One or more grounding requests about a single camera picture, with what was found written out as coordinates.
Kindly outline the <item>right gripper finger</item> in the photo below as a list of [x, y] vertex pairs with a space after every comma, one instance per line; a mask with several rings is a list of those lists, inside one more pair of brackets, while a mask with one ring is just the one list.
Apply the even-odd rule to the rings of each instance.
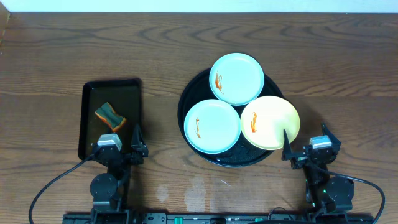
[[335, 137], [335, 135], [327, 128], [324, 122], [321, 123], [322, 133], [329, 137], [332, 148], [333, 149], [340, 149], [341, 142]]
[[284, 134], [284, 143], [283, 143], [283, 148], [282, 148], [281, 159], [283, 161], [290, 161], [292, 169], [299, 169], [300, 168], [300, 163], [299, 163], [300, 153], [292, 152], [292, 148], [290, 146], [286, 130], [283, 130], [283, 134]]

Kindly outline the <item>orange green scrub sponge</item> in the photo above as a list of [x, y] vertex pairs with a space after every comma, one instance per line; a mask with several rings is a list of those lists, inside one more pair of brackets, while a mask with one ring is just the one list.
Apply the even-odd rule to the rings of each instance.
[[112, 132], [118, 132], [125, 124], [127, 119], [118, 115], [110, 103], [104, 103], [95, 111], [95, 115], [105, 123]]

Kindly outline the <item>pale blue plate front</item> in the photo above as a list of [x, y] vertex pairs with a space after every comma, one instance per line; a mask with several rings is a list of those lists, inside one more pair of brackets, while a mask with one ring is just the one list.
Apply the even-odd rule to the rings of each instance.
[[238, 112], [221, 100], [209, 99], [189, 109], [183, 133], [194, 149], [219, 154], [232, 148], [241, 134]]

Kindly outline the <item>pale blue plate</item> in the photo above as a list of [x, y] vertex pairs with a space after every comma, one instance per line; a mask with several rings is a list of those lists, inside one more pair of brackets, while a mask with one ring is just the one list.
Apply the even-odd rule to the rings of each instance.
[[242, 106], [256, 99], [265, 83], [259, 62], [250, 55], [230, 53], [220, 57], [211, 67], [211, 91], [221, 101]]
[[183, 133], [194, 149], [219, 154], [232, 148], [241, 134], [238, 112], [221, 100], [209, 99], [189, 109]]

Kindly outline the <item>pale blue plate back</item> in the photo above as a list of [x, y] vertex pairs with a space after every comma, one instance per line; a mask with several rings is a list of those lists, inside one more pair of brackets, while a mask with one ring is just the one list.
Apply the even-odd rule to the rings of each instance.
[[221, 101], [242, 106], [256, 99], [265, 83], [259, 62], [250, 55], [230, 53], [220, 57], [211, 67], [211, 91]]

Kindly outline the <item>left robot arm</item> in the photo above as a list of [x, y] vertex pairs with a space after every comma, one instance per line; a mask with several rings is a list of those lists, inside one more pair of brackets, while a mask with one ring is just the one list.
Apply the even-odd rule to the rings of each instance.
[[107, 167], [107, 172], [97, 175], [90, 184], [96, 213], [121, 211], [127, 197], [131, 167], [141, 165], [149, 154], [138, 124], [134, 127], [130, 147], [131, 152], [122, 152], [117, 134], [103, 134], [95, 144], [91, 158]]

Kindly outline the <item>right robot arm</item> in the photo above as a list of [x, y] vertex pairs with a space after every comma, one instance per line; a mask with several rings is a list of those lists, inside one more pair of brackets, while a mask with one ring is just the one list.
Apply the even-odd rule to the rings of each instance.
[[301, 152], [293, 152], [284, 131], [282, 160], [289, 160], [291, 168], [303, 169], [306, 178], [306, 201], [323, 213], [346, 212], [353, 208], [354, 183], [346, 177], [329, 174], [340, 150], [341, 142], [322, 124], [322, 135], [310, 138]]

